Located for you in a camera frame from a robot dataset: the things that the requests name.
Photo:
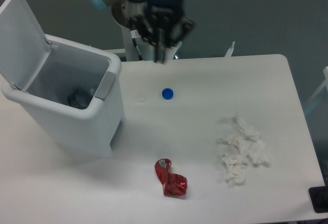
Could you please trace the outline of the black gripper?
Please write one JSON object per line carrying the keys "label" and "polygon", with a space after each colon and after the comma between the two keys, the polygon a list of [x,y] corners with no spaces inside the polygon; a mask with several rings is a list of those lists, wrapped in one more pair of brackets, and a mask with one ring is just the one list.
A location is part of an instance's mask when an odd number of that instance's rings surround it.
{"label": "black gripper", "polygon": [[145,16],[130,18],[130,24],[139,32],[142,40],[155,49],[154,62],[165,62],[164,33],[162,29],[171,29],[169,47],[181,42],[194,29],[194,22],[184,16],[183,0],[147,0]]}

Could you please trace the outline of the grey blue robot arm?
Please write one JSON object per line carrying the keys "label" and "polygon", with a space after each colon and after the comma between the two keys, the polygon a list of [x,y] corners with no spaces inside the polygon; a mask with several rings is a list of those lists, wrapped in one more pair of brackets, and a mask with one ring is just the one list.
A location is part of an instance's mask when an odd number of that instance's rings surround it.
{"label": "grey blue robot arm", "polygon": [[111,8],[120,26],[128,61],[164,63],[176,58],[182,40],[194,28],[185,16],[184,0],[90,0]]}

